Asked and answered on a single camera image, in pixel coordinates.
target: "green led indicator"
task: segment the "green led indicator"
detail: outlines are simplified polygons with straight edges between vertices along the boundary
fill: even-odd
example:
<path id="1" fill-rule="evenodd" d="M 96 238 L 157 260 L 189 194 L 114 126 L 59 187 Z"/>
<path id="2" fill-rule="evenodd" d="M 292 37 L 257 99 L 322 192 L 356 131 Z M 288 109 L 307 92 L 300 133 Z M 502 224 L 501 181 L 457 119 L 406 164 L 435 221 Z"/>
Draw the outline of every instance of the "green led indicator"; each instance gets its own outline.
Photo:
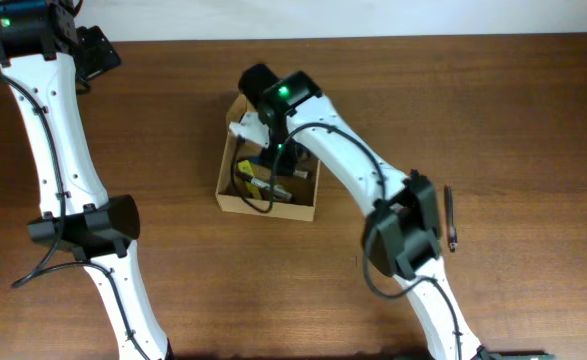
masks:
<path id="1" fill-rule="evenodd" d="M 291 91 L 289 90 L 289 88 L 286 87 L 286 86 L 280 87 L 277 91 L 278 91 L 278 93 L 280 94 L 281 97 L 287 97 L 291 93 Z"/>

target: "open box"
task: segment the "open box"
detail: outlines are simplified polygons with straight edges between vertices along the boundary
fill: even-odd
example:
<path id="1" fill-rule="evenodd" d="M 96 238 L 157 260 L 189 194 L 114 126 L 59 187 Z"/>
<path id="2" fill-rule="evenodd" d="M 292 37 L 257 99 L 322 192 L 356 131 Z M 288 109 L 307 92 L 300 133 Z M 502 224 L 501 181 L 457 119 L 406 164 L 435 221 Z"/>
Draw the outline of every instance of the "open box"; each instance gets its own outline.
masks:
<path id="1" fill-rule="evenodd" d="M 241 122 L 244 114 L 247 112 L 254 111 L 255 110 L 244 95 L 238 96 L 226 114 L 226 128 L 229 128 L 231 122 Z M 301 168 L 308 170 L 311 173 L 309 179 L 286 176 L 277 177 L 277 183 L 293 194 L 295 198 L 294 201 L 292 203 L 274 202 L 271 212 L 263 214 L 246 205 L 239 196 L 235 195 L 231 188 L 231 162 L 233 160 L 236 146 L 237 139 L 229 131 L 226 137 L 220 175 L 215 189 L 215 197 L 223 211 L 313 221 L 317 198 L 317 184 L 320 176 L 320 161 L 314 155 L 311 155 L 309 159 L 306 159 L 299 164 Z M 258 155 L 260 150 L 261 148 L 259 146 L 246 142 L 238 151 L 238 158 Z M 270 170 L 267 168 L 256 166 L 254 168 L 254 173 L 256 177 L 268 182 Z M 263 209 L 268 207 L 268 200 L 251 198 L 250 192 L 246 188 L 244 181 L 235 177 L 235 183 L 237 184 L 238 190 L 241 191 L 253 204 Z"/>

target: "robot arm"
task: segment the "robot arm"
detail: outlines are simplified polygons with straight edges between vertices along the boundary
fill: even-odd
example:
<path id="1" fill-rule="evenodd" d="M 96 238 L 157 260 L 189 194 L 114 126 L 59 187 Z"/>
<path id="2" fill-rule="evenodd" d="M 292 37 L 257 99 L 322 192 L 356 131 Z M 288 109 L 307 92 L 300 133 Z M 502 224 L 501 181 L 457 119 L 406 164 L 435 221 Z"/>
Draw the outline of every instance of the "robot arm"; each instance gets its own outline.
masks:
<path id="1" fill-rule="evenodd" d="M 77 106 L 77 77 L 88 81 L 117 66 L 119 57 L 99 28 L 75 29 L 71 5 L 0 2 L 2 74 L 42 108 L 63 184 L 59 194 L 55 160 L 39 114 L 13 87 L 40 184 L 42 217 L 29 224 L 29 233 L 34 242 L 50 246 L 59 235 L 57 229 L 63 228 L 59 249 L 72 252 L 75 265 L 96 265 L 84 268 L 106 307 L 120 359 L 171 359 L 138 266 L 140 226 L 135 202 L 128 195 L 109 199 L 93 167 Z M 59 196 L 65 197 L 63 224 Z M 109 271 L 110 279 L 100 269 Z"/>
<path id="2" fill-rule="evenodd" d="M 236 126 L 231 130 L 262 145 L 266 145 L 264 139 L 274 139 L 270 142 L 275 147 L 273 143 L 281 144 L 288 134 L 305 127 L 293 135 L 293 140 L 308 148 L 337 176 L 367 218 L 367 230 L 374 226 L 380 234 L 371 262 L 385 275 L 393 276 L 403 289 L 429 277 L 446 294 L 451 308 L 439 290 L 427 281 L 420 282 L 407 294 L 426 334 L 431 355 L 438 360 L 474 358 L 480 342 L 464 321 L 446 279 L 437 245 L 440 227 L 435 191 L 430 182 L 417 173 L 407 177 L 371 151 L 385 179 L 384 200 L 410 212 L 409 215 L 393 211 L 380 214 L 385 210 L 378 206 L 382 187 L 377 167 L 353 142 L 331 129 L 350 135 L 367 149 L 368 146 L 346 125 L 310 78 L 297 73 L 280 80 L 264 65 L 256 65 L 243 75 L 240 90 L 258 110 L 261 124 L 252 122 L 253 126 Z M 313 127 L 313 123 L 326 124 L 329 128 Z M 455 313 L 461 334 L 461 356 L 451 311 Z"/>

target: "brown tabletop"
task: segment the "brown tabletop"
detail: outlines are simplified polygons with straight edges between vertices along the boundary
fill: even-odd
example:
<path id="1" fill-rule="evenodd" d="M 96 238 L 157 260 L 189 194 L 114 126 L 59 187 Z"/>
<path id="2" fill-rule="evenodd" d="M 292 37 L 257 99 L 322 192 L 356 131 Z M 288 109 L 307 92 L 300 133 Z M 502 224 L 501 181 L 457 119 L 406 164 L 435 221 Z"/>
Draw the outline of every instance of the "brown tabletop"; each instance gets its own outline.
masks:
<path id="1" fill-rule="evenodd" d="M 224 114 L 241 72 L 305 70 L 385 160 L 453 187 L 444 252 L 493 350 L 587 359 L 587 34 L 116 44 L 124 64 L 79 99 L 97 172 L 139 206 L 139 262 L 177 355 L 313 356 L 424 348 L 406 299 L 369 292 L 363 218 L 324 169 L 315 222 L 223 213 Z M 24 275 L 45 249 L 38 186 L 0 84 L 0 359 L 116 359 L 84 271 Z M 59 254 L 56 261 L 68 261 Z M 377 276 L 386 290 L 392 282 Z"/>

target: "yellow object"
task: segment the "yellow object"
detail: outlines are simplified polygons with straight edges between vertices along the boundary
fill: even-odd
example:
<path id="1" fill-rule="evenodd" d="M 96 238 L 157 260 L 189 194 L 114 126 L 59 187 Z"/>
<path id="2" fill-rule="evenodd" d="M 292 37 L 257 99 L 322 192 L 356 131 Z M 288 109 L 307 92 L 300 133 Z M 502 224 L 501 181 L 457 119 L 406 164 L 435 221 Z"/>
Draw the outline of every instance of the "yellow object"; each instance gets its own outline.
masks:
<path id="1" fill-rule="evenodd" d="M 255 176 L 255 174 L 253 174 L 253 168 L 251 168 L 251 163 L 248 160 L 239 162 L 237 164 L 237 168 L 243 173 Z M 262 194 L 260 194 L 260 190 L 255 185 L 248 181 L 245 181 L 244 183 L 246 184 L 246 188 L 253 195 L 254 199 L 262 200 Z"/>

